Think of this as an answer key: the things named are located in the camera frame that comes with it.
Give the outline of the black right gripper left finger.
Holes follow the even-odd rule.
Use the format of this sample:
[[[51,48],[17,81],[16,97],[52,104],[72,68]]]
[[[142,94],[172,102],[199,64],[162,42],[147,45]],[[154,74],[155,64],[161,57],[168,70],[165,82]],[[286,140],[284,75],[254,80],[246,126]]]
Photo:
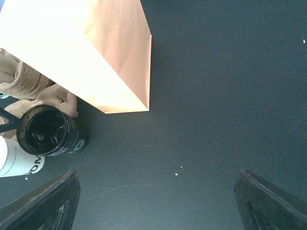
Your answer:
[[[0,209],[2,230],[70,230],[81,194],[69,170]]]

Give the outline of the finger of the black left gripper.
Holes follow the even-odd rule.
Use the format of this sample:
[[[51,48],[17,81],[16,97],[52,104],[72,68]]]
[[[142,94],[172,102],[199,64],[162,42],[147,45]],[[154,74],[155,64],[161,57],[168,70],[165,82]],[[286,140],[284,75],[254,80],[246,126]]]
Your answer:
[[[3,108],[0,109],[0,117],[7,120],[6,124],[0,125],[0,132],[7,132],[14,129],[18,129],[22,123],[21,119],[16,117],[15,115],[7,112]]]

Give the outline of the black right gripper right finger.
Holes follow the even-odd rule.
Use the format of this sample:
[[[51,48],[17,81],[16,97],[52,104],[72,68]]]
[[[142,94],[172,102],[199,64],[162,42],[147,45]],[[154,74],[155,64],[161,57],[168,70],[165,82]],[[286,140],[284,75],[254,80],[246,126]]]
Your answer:
[[[307,228],[307,203],[251,171],[239,172],[234,193],[246,230]]]

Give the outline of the stack of black cup lids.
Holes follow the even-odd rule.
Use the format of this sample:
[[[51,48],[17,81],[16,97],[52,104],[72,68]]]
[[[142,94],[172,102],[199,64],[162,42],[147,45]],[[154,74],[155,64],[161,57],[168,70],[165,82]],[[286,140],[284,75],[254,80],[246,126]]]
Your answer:
[[[65,112],[45,104],[26,111],[16,137],[24,151],[45,157],[75,153],[87,143],[87,132],[80,124]]]

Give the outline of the brown pulp cup carrier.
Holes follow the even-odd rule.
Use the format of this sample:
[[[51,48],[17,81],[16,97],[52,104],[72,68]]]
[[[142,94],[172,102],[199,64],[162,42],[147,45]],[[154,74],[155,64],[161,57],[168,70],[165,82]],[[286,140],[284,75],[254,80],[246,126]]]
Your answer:
[[[21,118],[29,109],[37,105],[51,105],[71,118],[78,116],[77,97],[58,84],[45,88],[34,100],[20,99],[4,107],[4,110]]]

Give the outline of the brown paper takeout bag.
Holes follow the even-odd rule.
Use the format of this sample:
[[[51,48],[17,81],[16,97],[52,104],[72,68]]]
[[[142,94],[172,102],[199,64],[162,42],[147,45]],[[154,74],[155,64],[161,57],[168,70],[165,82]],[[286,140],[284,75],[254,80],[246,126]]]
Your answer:
[[[138,0],[6,0],[0,46],[106,114],[149,110],[152,34]]]

